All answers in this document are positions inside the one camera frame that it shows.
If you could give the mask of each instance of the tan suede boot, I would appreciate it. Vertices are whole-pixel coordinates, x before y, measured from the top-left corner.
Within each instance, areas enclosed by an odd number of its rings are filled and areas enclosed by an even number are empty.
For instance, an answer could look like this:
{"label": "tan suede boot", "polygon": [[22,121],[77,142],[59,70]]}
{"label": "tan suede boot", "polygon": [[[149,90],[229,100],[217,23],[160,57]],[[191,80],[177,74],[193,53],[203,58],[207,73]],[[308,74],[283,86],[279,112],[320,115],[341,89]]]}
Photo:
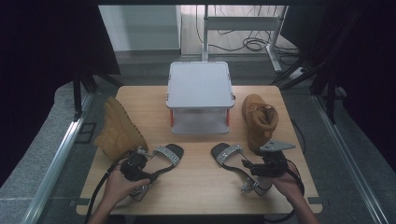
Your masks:
{"label": "tan suede boot", "polygon": [[115,161],[122,153],[142,147],[148,150],[145,138],[132,123],[122,104],[113,97],[105,102],[105,126],[94,143]]}
{"label": "tan suede boot", "polygon": [[247,123],[247,143],[258,154],[260,147],[271,138],[278,122],[277,112],[257,94],[250,94],[242,105],[242,115]]}

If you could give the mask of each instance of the sandal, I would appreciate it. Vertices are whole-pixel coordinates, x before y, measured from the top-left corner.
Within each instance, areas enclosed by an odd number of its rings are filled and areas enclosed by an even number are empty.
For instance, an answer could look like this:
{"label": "sandal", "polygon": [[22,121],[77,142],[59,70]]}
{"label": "sandal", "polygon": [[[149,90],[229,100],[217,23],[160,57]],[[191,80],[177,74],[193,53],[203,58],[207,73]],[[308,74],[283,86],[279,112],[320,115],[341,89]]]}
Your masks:
{"label": "sandal", "polygon": [[149,190],[149,186],[159,175],[173,170],[178,165],[183,157],[184,150],[178,145],[169,144],[166,147],[155,148],[151,154],[141,148],[137,150],[137,153],[148,157],[148,162],[143,168],[143,172],[147,174],[144,177],[150,179],[149,185],[135,189],[130,193],[130,196],[140,202]]}
{"label": "sandal", "polygon": [[213,158],[224,169],[237,172],[247,178],[242,187],[242,192],[250,193],[255,190],[259,196],[264,195],[271,187],[272,182],[262,177],[254,178],[249,175],[250,170],[244,167],[242,160],[248,161],[243,154],[243,150],[238,145],[230,146],[226,143],[220,143],[211,150]]}

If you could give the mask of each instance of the aluminum rail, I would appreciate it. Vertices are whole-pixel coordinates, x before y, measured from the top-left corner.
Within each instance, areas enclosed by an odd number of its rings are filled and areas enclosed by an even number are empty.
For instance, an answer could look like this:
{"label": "aluminum rail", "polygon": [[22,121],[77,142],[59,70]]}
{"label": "aluminum rail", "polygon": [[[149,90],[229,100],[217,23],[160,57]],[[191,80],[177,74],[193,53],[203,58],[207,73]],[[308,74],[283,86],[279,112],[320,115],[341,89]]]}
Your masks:
{"label": "aluminum rail", "polygon": [[21,223],[37,223],[38,219],[40,218],[44,206],[46,205],[47,200],[52,193],[53,187],[58,180],[58,176],[64,167],[64,163],[67,159],[67,156],[69,155],[70,149],[76,140],[78,131],[87,116],[86,110],[90,106],[92,98],[93,93],[88,93],[85,96],[82,102],[82,111],[84,112],[82,113],[81,118],[77,121],[73,121],[70,124],[69,129],[64,136],[64,140],[59,146],[58,151],[56,152],[49,169],[46,172],[46,175],[41,181],[41,184],[35,193],[35,197],[30,203]]}
{"label": "aluminum rail", "polygon": [[318,107],[318,111],[328,128],[330,135],[334,143],[337,145],[338,151],[341,155],[341,158],[348,169],[353,182],[355,183],[361,197],[363,198],[364,203],[369,210],[370,215],[372,216],[373,220],[377,224],[389,224],[387,216],[385,215],[381,204],[379,203],[378,199],[376,198],[372,188],[365,180],[358,164],[353,159],[353,156],[349,152],[349,148],[345,143],[342,135],[338,132],[337,126],[332,124],[330,119],[326,114],[326,106],[319,100],[316,95],[313,95],[313,100]]}

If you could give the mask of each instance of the wooden table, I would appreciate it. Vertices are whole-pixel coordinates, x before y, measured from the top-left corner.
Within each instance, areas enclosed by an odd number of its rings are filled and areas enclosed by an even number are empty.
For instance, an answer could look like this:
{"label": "wooden table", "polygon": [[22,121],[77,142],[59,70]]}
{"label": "wooden table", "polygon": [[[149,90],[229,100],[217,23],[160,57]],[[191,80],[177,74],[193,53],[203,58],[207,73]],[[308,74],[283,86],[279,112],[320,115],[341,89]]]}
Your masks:
{"label": "wooden table", "polygon": [[[292,143],[294,149],[285,150],[285,156],[298,167],[305,185],[305,198],[317,198],[312,176],[290,122],[290,117],[278,87],[233,86],[235,105],[230,110],[230,131],[214,135],[175,135],[171,133],[169,109],[165,105],[166,86],[121,87],[117,99],[122,103],[133,123],[148,143],[149,151],[170,143],[184,148],[179,165],[169,173],[160,175],[141,202],[129,197],[120,202],[113,214],[128,215],[219,215],[219,214],[287,214],[291,206],[275,187],[263,197],[255,192],[244,194],[245,181],[240,175],[221,168],[212,158],[210,150],[218,143],[238,144],[253,162],[262,162],[248,149],[247,125],[242,117],[242,103],[251,93],[259,94],[279,115],[279,123],[273,139]],[[100,178],[111,161],[98,148],[81,199],[90,199]],[[98,193],[95,206],[101,201],[104,187]],[[310,204],[319,213],[321,204]],[[87,213],[87,205],[78,205],[81,215]]]}

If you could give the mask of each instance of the metal frame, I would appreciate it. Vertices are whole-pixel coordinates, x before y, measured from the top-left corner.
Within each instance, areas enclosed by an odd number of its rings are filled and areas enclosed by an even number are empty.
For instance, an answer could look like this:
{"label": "metal frame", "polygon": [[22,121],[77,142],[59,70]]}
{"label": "metal frame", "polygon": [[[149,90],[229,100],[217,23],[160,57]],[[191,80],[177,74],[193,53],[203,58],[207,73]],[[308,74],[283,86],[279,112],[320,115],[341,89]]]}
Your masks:
{"label": "metal frame", "polygon": [[238,30],[238,31],[274,31],[271,35],[271,43],[266,46],[268,55],[276,73],[282,72],[282,67],[277,60],[275,45],[279,36],[280,28],[287,11],[287,6],[283,7],[278,17],[210,17],[208,16],[208,5],[205,5],[204,15],[204,43],[202,50],[202,62],[207,62],[209,58],[207,31],[209,30]]}
{"label": "metal frame", "polygon": [[340,152],[340,156],[346,165],[346,168],[349,171],[350,176],[352,177],[353,182],[356,185],[364,203],[367,206],[367,209],[370,215],[373,218],[373,221],[378,224],[389,223],[387,219],[387,215],[385,211],[382,209],[379,200],[376,198],[373,189],[367,183],[364,175],[361,173],[361,169],[358,164],[353,159],[353,156],[349,152],[349,148],[345,143],[342,135],[338,132],[337,126],[329,119],[326,113],[326,106],[319,100],[316,95],[312,96],[312,99],[316,106],[318,107],[318,112],[321,115],[326,128],[329,131],[329,134],[332,137],[332,140],[337,146],[338,151]]}
{"label": "metal frame", "polygon": [[88,93],[82,103],[82,113],[77,121],[73,121],[64,136],[64,140],[59,146],[52,163],[49,166],[40,186],[38,187],[35,197],[29,205],[21,223],[37,223],[41,213],[47,203],[47,200],[52,193],[53,187],[55,186],[58,176],[64,167],[64,163],[69,155],[71,147],[75,142],[78,131],[81,128],[84,119],[87,116],[86,110],[89,108],[93,99],[94,93]]}

